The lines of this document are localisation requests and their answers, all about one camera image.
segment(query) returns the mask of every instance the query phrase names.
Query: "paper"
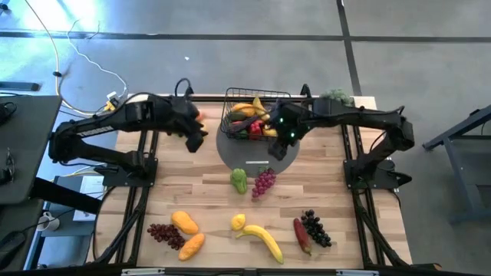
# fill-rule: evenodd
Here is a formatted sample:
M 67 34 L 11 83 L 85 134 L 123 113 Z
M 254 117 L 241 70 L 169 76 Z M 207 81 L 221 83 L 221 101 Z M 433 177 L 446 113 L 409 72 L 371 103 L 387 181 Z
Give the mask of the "paper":
M 93 198 L 100 197 L 104 192 L 104 186 L 102 186 L 103 180 L 103 176 L 84 176 L 80 187 L 80 193 L 88 194 L 88 196 L 92 196 Z M 76 210 L 74 213 L 74 221 L 76 222 L 89 222 L 94 220 L 94 214 L 79 210 Z

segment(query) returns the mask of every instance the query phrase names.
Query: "red grapes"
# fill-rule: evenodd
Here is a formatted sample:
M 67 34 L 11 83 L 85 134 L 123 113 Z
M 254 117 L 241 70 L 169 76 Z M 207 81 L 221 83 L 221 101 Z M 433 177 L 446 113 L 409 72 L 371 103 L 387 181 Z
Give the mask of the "red grapes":
M 174 225 L 151 224 L 147 233 L 150 233 L 157 242 L 165 241 L 172 249 L 176 250 L 181 249 L 186 242 Z
M 261 172 L 258 178 L 255 179 L 255 187 L 252 188 L 252 200 L 264 195 L 267 189 L 275 185 L 275 181 L 276 175 L 273 169 L 269 168 Z

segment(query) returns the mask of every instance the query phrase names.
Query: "lemon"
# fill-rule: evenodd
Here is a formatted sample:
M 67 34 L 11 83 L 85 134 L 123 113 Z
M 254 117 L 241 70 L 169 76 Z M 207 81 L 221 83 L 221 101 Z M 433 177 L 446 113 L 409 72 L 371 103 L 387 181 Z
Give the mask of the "lemon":
M 233 231 L 238 231 L 242 229 L 242 227 L 244 227 L 245 224 L 246 224 L 246 215 L 244 214 L 235 215 L 232 218 L 232 221 L 230 221 L 230 225 L 232 226 Z

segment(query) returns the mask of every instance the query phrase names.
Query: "red pepper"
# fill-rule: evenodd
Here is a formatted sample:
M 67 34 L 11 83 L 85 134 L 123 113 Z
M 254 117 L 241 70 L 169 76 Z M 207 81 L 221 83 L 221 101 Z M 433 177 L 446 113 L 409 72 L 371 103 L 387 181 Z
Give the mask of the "red pepper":
M 261 132 L 261 120 L 257 120 L 254 123 L 251 124 L 249 127 L 249 139 L 250 140 L 259 140 L 259 135 L 262 134 Z

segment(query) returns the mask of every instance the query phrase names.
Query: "table leg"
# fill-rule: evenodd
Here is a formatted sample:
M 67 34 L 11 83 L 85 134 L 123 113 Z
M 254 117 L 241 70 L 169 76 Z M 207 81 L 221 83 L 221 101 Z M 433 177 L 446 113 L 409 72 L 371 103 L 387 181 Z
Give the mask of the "table leg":
M 77 210 L 97 214 L 101 200 L 56 185 L 36 177 L 31 190 L 31 197 L 73 207 Z

